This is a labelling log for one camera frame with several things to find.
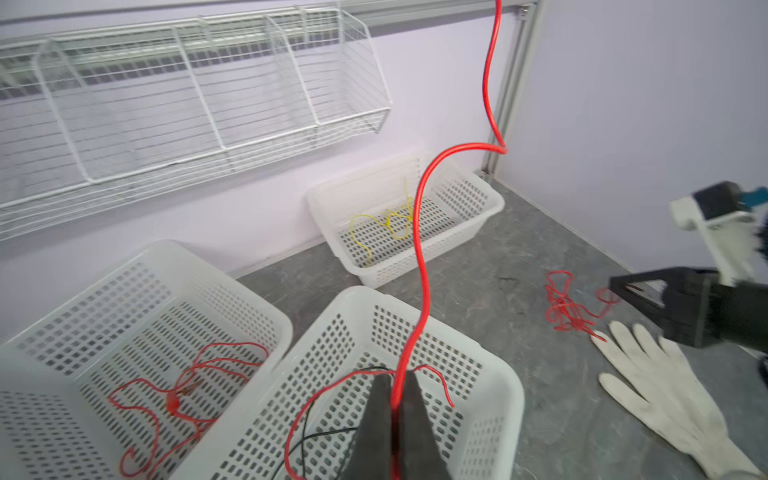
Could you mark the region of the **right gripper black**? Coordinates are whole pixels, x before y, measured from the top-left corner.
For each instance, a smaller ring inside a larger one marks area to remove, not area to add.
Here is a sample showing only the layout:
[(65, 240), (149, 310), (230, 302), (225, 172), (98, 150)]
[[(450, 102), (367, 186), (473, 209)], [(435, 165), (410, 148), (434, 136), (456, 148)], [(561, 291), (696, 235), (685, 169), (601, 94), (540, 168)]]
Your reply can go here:
[[(662, 302), (635, 283), (663, 281)], [(694, 348), (722, 343), (716, 323), (719, 273), (713, 268), (668, 267), (614, 276), (609, 289), (659, 326), (665, 339)]]

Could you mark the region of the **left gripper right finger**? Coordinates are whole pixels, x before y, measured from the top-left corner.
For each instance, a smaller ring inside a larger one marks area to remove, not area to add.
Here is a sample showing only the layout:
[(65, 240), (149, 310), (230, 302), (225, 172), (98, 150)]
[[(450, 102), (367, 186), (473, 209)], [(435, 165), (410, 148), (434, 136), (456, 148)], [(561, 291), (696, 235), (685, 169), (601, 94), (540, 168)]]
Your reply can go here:
[(397, 420), (397, 473), (403, 480), (450, 480), (414, 372), (405, 377)]

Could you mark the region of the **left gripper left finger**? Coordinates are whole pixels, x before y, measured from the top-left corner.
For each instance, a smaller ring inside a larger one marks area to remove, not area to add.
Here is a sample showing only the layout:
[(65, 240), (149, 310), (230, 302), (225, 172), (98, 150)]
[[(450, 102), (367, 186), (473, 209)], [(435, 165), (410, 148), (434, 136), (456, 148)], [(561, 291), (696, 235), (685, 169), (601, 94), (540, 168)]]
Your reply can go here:
[(391, 474), (391, 378), (380, 375), (358, 426), (351, 455), (341, 472), (344, 480), (388, 480)]

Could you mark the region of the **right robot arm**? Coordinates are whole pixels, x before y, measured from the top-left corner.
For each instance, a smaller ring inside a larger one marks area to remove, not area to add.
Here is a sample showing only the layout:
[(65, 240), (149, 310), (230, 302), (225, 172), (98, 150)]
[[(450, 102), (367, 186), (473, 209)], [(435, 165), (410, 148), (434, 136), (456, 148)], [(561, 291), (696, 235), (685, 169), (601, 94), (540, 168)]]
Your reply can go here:
[(614, 276), (609, 290), (661, 329), (664, 338), (703, 349), (730, 342), (767, 351), (767, 285), (743, 277), (738, 256), (767, 257), (767, 225), (752, 232), (748, 215), (702, 221), (698, 230), (716, 269), (669, 267)]

